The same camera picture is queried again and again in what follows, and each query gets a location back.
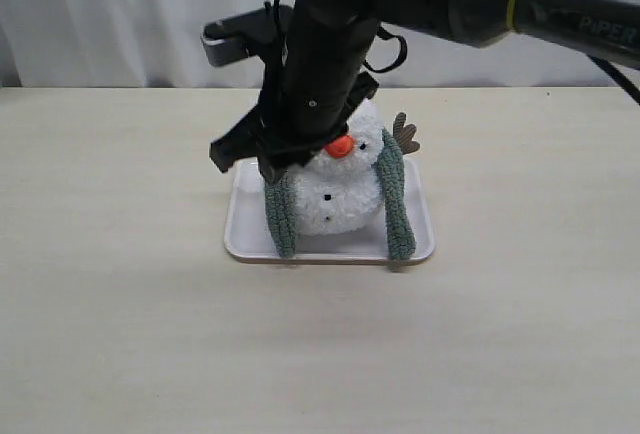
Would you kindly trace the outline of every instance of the white curtain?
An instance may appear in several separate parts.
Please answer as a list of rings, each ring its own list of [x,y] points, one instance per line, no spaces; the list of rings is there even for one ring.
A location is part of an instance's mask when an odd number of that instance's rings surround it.
[[[24,86],[256,87],[251,60],[209,66],[202,27],[253,10],[265,0],[0,0],[0,81]],[[408,62],[385,86],[602,85],[584,56],[540,41],[511,38],[485,50],[407,33]],[[377,42],[372,63],[393,58]]]

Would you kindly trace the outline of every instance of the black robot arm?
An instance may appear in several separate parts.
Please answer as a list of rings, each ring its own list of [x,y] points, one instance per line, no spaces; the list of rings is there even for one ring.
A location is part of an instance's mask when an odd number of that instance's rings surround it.
[[[266,65],[256,108],[212,144],[223,172],[258,157],[263,176],[274,181],[340,135],[359,102],[375,93],[377,84],[360,69],[382,22],[474,47],[518,32],[587,54],[600,67],[640,68],[640,0],[296,0],[293,10],[274,4],[244,25],[236,18],[205,29],[214,65],[225,64],[221,52],[233,60],[257,53]],[[234,49],[240,55],[230,55]]]

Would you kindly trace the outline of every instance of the table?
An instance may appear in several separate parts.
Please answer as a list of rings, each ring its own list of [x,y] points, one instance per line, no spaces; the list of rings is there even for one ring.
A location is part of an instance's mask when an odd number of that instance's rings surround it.
[[[251,90],[0,90],[0,429],[631,433],[640,111],[381,90],[419,127],[419,267],[240,264],[208,159]]]

